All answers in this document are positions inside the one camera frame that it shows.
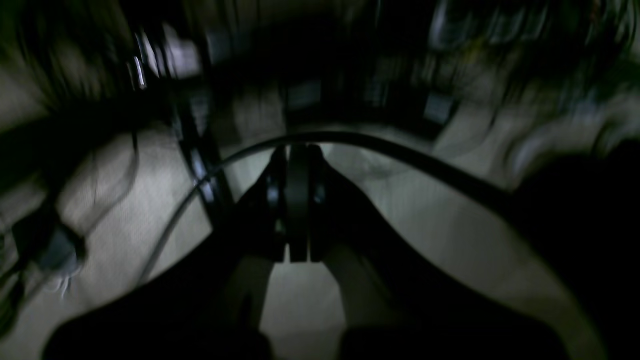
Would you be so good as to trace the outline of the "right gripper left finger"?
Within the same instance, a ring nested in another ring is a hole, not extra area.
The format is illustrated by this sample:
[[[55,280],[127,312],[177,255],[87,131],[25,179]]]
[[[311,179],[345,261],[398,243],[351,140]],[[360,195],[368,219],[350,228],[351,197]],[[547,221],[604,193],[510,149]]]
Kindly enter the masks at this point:
[[[259,330],[285,258],[286,148],[195,249],[153,280],[60,325],[44,360],[272,360]]]

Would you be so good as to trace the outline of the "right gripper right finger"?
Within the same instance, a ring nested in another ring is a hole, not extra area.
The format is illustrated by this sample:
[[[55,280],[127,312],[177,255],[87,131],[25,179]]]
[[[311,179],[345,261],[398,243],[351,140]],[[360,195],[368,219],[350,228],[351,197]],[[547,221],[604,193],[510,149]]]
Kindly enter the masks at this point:
[[[309,145],[309,245],[338,283],[339,360],[567,360],[550,326],[455,280]]]

